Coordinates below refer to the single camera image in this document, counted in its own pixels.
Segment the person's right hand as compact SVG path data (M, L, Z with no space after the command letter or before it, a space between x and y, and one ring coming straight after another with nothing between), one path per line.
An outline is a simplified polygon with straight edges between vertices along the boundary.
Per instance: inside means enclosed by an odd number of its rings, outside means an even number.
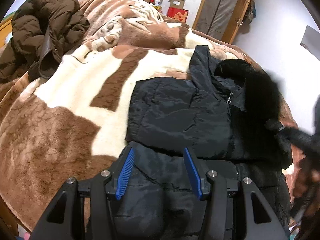
M293 197L300 198L306 193L311 184L319 183L319 170L311 168L311 160L307 157L299 162L300 170L297 174L295 187L293 189ZM317 195L313 198L312 203L309 205L305 212L306 217L312 217L319 210L319 188Z

